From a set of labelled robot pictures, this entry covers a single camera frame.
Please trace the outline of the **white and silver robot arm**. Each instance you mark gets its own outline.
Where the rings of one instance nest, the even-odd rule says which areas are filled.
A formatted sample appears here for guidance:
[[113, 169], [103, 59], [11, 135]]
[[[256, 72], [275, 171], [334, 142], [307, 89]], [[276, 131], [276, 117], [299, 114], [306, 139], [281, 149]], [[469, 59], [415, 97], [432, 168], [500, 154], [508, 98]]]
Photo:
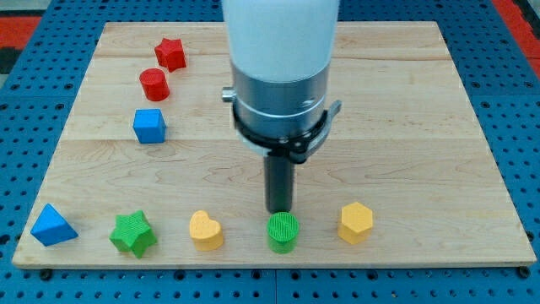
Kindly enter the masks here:
[[268, 156], [305, 162], [339, 103], [325, 107], [338, 0], [223, 0], [238, 132]]

